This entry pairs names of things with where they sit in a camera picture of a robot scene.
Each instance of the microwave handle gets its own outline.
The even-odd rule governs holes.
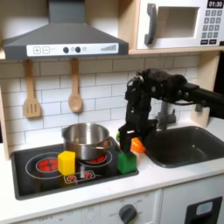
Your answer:
[[[144,43],[150,45],[155,38],[158,27],[157,7],[154,3],[148,3],[147,13],[150,16],[150,29],[149,34],[145,34],[144,36]]]

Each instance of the digital clock display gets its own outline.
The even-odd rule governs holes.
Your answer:
[[[223,9],[223,0],[208,0],[208,9]]]

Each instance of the yellow block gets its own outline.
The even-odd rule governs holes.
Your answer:
[[[59,172],[66,176],[75,173],[75,152],[64,150],[58,155]]]

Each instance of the range hood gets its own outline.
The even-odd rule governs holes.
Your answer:
[[[128,54],[127,42],[85,24],[85,0],[48,3],[48,25],[3,41],[7,60]]]

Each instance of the stainless steel pot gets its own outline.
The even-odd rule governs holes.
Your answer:
[[[64,146],[81,160],[98,158],[107,152],[109,131],[95,123],[77,123],[62,130]]]

